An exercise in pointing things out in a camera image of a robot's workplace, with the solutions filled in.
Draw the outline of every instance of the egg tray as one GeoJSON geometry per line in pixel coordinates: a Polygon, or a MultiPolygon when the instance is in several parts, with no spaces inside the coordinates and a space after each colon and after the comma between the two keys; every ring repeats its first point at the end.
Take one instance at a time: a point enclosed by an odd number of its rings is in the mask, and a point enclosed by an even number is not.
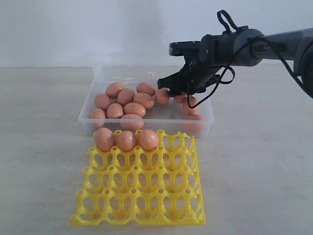
{"type": "Polygon", "coordinates": [[[131,152],[117,146],[110,152],[89,149],[90,163],[83,169],[84,185],[76,192],[78,205],[70,225],[123,225],[131,220],[146,225],[205,224],[194,137],[163,130],[157,134],[160,143],[151,152],[140,146],[131,152]]]}

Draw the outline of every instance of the brown egg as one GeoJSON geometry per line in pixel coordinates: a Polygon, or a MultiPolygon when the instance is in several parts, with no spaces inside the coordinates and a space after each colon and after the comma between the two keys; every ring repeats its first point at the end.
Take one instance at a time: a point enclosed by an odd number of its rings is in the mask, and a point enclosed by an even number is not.
{"type": "Polygon", "coordinates": [[[126,114],[121,119],[136,119],[136,121],[121,122],[120,125],[124,130],[136,131],[142,129],[144,125],[141,116],[137,114],[126,114]]]}
{"type": "Polygon", "coordinates": [[[111,99],[116,99],[117,95],[120,93],[121,90],[125,89],[124,84],[121,82],[113,82],[110,84],[106,89],[106,94],[111,99]]]}
{"type": "Polygon", "coordinates": [[[176,95],[174,97],[174,100],[177,102],[177,103],[182,103],[184,101],[184,99],[187,97],[187,94],[185,92],[182,92],[180,95],[176,95]]]}
{"type": "MultiPolygon", "coordinates": [[[[191,106],[194,106],[198,103],[198,100],[194,96],[190,96],[189,97],[189,103],[191,106]]],[[[193,108],[193,109],[189,108],[188,100],[187,100],[187,98],[185,98],[183,103],[182,103],[182,108],[186,114],[198,114],[200,106],[198,105],[196,108],[193,108]]]]}
{"type": "Polygon", "coordinates": [[[117,136],[116,143],[120,149],[129,152],[137,145],[137,137],[131,131],[123,131],[117,136]]]}
{"type": "Polygon", "coordinates": [[[100,93],[96,95],[96,97],[94,98],[94,104],[97,108],[103,109],[104,111],[106,111],[108,107],[110,106],[110,104],[112,104],[112,102],[111,102],[110,97],[108,97],[107,94],[100,93]]]}
{"type": "Polygon", "coordinates": [[[108,107],[108,110],[107,110],[108,118],[121,118],[123,117],[123,115],[124,115],[124,112],[123,112],[122,105],[118,103],[114,103],[108,107]]]}
{"type": "MultiPolygon", "coordinates": [[[[200,121],[205,121],[205,118],[200,116],[200,115],[188,115],[184,118],[185,120],[200,120],[200,121]]],[[[206,123],[201,122],[201,123],[183,123],[182,127],[189,132],[199,132],[206,128],[206,123]]]]}
{"type": "Polygon", "coordinates": [[[146,115],[146,109],[141,104],[132,102],[124,106],[125,114],[137,114],[140,117],[146,115]]]}
{"type": "Polygon", "coordinates": [[[128,89],[128,88],[123,89],[117,95],[117,103],[124,106],[124,105],[133,101],[134,95],[135,95],[135,93],[132,89],[128,89]]]}
{"type": "Polygon", "coordinates": [[[166,88],[157,89],[155,98],[157,103],[166,104],[170,100],[170,92],[166,88]]]}
{"type": "Polygon", "coordinates": [[[147,82],[141,82],[137,85],[137,92],[138,93],[147,93],[150,96],[154,96],[155,88],[152,84],[147,82]]]}
{"type": "Polygon", "coordinates": [[[157,133],[149,129],[143,130],[139,133],[138,142],[146,151],[153,151],[159,145],[157,133]]]}
{"type": "MultiPolygon", "coordinates": [[[[91,119],[105,119],[106,115],[105,115],[105,113],[104,113],[104,111],[102,109],[94,108],[90,112],[88,118],[91,118],[91,119]]],[[[93,126],[96,127],[96,128],[103,127],[103,125],[104,125],[103,121],[93,123],[93,126]]]]}
{"type": "Polygon", "coordinates": [[[99,150],[108,152],[115,145],[115,136],[111,130],[102,127],[95,132],[94,142],[99,150]]]}
{"type": "Polygon", "coordinates": [[[149,94],[143,92],[135,94],[134,102],[141,104],[145,109],[151,109],[155,104],[153,98],[149,94]]]}

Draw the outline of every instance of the white wall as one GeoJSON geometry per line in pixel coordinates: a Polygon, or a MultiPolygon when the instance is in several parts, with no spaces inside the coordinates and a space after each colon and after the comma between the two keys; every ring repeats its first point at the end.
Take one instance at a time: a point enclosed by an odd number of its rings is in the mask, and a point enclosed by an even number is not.
{"type": "Polygon", "coordinates": [[[312,8],[311,0],[1,0],[0,67],[181,64],[168,44],[221,34],[218,10],[272,34],[313,27],[312,8]]]}

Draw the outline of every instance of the yellow egg tray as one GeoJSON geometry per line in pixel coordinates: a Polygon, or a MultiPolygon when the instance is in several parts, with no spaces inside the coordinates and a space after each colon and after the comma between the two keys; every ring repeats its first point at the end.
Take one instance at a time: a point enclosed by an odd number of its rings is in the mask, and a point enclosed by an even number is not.
{"type": "Polygon", "coordinates": [[[152,152],[140,146],[131,152],[117,146],[110,152],[89,149],[90,163],[83,169],[84,185],[76,193],[78,205],[70,225],[123,225],[131,220],[146,225],[205,224],[194,137],[163,130],[157,134],[160,143],[152,152]]]}

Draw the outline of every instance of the white table surface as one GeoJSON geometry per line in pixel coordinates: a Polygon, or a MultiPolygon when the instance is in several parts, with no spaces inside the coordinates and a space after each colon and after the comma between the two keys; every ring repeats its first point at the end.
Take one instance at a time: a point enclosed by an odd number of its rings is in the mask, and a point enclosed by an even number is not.
{"type": "Polygon", "coordinates": [[[71,227],[93,144],[78,122],[92,71],[1,69],[0,234],[312,234],[313,100],[282,65],[236,72],[196,140],[204,226],[71,227]]]}

